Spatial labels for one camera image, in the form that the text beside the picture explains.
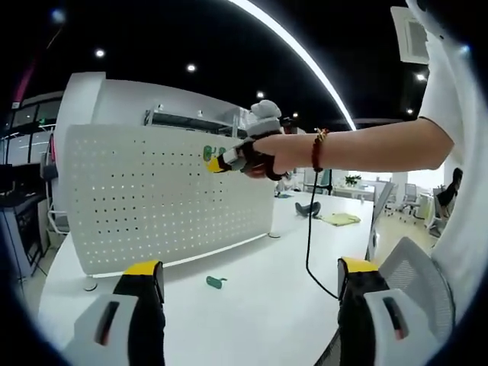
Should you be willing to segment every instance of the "office desk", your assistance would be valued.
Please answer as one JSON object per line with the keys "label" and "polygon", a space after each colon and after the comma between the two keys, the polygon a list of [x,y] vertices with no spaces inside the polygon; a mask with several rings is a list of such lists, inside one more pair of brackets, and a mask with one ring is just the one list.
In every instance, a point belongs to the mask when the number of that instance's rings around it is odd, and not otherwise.
{"label": "office desk", "polygon": [[366,185],[364,187],[360,186],[334,186],[332,194],[335,192],[350,194],[351,198],[361,198],[363,197],[367,201],[374,201],[374,186]]}
{"label": "office desk", "polygon": [[[165,268],[165,358],[168,365],[312,365],[337,330],[337,300],[321,290],[305,270],[308,220],[295,202],[310,194],[276,199],[273,233],[242,246]],[[310,270],[333,293],[337,258],[364,258],[373,203],[319,195],[322,215],[347,212],[361,222],[335,227],[314,220]],[[206,277],[227,278],[221,290]],[[82,289],[85,275],[71,236],[61,246],[40,299],[39,321],[48,339],[62,348],[73,323],[99,295],[112,292],[119,278],[98,279]]]}

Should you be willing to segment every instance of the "hand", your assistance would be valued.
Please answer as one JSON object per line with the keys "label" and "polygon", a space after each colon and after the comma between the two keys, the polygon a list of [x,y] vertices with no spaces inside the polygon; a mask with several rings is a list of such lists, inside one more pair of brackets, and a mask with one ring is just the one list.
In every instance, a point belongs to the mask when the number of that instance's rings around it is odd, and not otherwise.
{"label": "hand", "polygon": [[[258,153],[274,156],[273,171],[282,175],[295,168],[312,165],[315,135],[273,135],[254,142]],[[257,165],[246,173],[251,178],[265,178],[265,166]]]}

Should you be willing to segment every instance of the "air conditioning vent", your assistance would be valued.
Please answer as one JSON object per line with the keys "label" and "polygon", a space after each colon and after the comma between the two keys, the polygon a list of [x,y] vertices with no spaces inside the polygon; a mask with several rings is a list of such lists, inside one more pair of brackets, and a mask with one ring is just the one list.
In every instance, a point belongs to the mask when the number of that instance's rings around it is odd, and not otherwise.
{"label": "air conditioning vent", "polygon": [[403,63],[427,65],[429,55],[425,47],[427,33],[424,27],[413,17],[408,8],[393,6],[391,15],[396,29],[400,60]]}

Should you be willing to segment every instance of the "desk partition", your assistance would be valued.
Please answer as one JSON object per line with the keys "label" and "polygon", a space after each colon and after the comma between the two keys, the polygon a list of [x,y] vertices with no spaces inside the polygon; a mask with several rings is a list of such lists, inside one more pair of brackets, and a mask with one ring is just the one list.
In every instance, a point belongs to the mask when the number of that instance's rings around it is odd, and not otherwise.
{"label": "desk partition", "polygon": [[71,126],[62,179],[83,271],[186,261],[269,233],[274,185],[205,166],[238,142],[164,127]]}

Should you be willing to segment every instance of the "bracelet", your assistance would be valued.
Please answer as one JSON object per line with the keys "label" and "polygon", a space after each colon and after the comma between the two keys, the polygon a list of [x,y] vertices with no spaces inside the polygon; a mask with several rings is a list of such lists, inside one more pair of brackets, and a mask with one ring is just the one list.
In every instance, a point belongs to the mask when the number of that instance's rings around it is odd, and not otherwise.
{"label": "bracelet", "polygon": [[320,128],[316,128],[315,131],[317,131],[317,137],[313,142],[312,167],[315,172],[319,173],[323,170],[322,168],[320,168],[319,165],[320,148],[322,147],[322,143],[325,141],[329,131],[325,128],[323,130],[321,130]]}

